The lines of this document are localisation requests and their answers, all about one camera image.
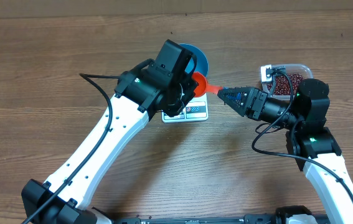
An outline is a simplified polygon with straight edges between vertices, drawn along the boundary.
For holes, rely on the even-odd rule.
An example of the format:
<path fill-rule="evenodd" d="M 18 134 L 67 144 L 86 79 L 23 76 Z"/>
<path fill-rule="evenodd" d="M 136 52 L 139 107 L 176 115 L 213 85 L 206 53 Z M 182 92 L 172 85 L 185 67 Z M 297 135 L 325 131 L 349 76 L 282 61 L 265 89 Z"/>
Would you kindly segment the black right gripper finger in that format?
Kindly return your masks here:
<path fill-rule="evenodd" d="M 248 93 L 226 93 L 224 103 L 229 105 L 240 116 L 244 117 L 247 113 Z"/>
<path fill-rule="evenodd" d="M 220 99 L 243 99 L 248 97 L 254 89 L 254 87 L 250 86 L 223 88 L 218 91 L 217 96 Z"/>

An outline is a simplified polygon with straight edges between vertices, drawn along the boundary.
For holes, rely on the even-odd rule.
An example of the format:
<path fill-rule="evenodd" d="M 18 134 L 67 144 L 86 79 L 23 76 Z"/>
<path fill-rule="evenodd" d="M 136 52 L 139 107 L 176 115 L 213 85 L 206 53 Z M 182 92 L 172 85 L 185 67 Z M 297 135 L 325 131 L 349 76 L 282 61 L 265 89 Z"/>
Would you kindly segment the orange scoop with blue handle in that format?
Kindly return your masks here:
<path fill-rule="evenodd" d="M 197 83 L 197 87 L 194 90 L 195 98 L 201 97 L 206 93 L 217 94 L 220 90 L 223 90 L 222 86 L 211 85 L 207 78 L 200 72 L 194 72 L 192 79 Z"/>

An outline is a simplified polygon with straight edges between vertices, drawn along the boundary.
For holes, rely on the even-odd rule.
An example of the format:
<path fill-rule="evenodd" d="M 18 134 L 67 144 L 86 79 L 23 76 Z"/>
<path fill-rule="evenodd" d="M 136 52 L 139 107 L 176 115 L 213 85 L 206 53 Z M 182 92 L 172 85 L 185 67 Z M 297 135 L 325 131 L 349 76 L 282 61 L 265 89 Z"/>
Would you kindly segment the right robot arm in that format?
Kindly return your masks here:
<path fill-rule="evenodd" d="M 325 126 L 330 105 L 324 82 L 303 80 L 289 102 L 255 87 L 223 88 L 218 97 L 240 116 L 286 129 L 287 152 L 318 194 L 331 223 L 353 223 L 353 183 L 342 150 Z"/>

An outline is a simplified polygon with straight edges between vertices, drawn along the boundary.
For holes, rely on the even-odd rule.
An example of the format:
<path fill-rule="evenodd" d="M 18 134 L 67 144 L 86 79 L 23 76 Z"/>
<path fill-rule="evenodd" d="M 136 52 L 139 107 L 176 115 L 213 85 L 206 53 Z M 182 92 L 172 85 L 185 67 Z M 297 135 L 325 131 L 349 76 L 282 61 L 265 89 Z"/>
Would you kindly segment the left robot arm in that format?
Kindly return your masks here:
<path fill-rule="evenodd" d="M 21 196 L 24 223 L 112 223 L 98 210 L 89 210 L 103 176 L 129 141 L 158 112 L 179 115 L 195 93 L 195 56 L 147 59 L 116 77 L 115 94 L 108 96 L 95 79 L 81 74 L 105 98 L 107 108 L 77 150 L 44 182 L 34 179 Z"/>

